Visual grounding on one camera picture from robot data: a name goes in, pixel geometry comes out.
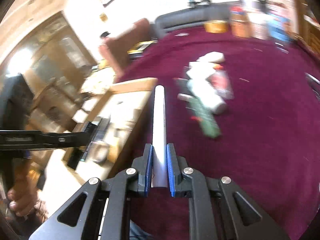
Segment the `person left hand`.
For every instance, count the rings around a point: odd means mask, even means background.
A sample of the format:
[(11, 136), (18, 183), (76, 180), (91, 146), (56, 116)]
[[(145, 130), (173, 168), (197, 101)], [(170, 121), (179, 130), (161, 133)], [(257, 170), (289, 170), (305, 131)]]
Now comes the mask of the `person left hand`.
[(40, 220), (47, 219), (44, 202), (38, 198), (37, 187), (28, 176), (31, 159), (24, 159), (15, 169), (15, 184), (8, 191), (9, 208), (17, 217), (35, 213)]

